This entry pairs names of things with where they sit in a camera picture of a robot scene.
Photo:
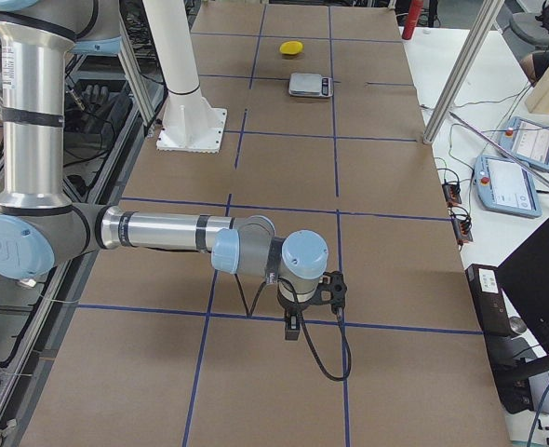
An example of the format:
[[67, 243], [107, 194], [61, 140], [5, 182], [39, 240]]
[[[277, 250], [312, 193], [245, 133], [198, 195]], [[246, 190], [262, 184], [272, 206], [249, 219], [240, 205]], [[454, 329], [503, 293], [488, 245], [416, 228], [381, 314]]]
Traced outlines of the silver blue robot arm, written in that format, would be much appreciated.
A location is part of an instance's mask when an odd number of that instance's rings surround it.
[[275, 284], [285, 334], [306, 334], [303, 310], [318, 301], [328, 246], [317, 233], [278, 237], [262, 216], [124, 211], [75, 204], [63, 191], [65, 57], [77, 43], [119, 39], [115, 1], [0, 1], [5, 186], [0, 193], [0, 275], [34, 278], [97, 250], [199, 251], [214, 269]]

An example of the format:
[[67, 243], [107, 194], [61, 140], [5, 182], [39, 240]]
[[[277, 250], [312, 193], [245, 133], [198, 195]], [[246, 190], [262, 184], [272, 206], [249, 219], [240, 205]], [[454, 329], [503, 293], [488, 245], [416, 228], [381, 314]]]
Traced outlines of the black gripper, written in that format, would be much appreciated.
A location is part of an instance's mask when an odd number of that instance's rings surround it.
[[285, 340], [297, 341], [301, 332], [301, 305], [297, 304], [293, 299], [288, 299], [281, 291], [277, 293], [277, 300], [284, 309]]

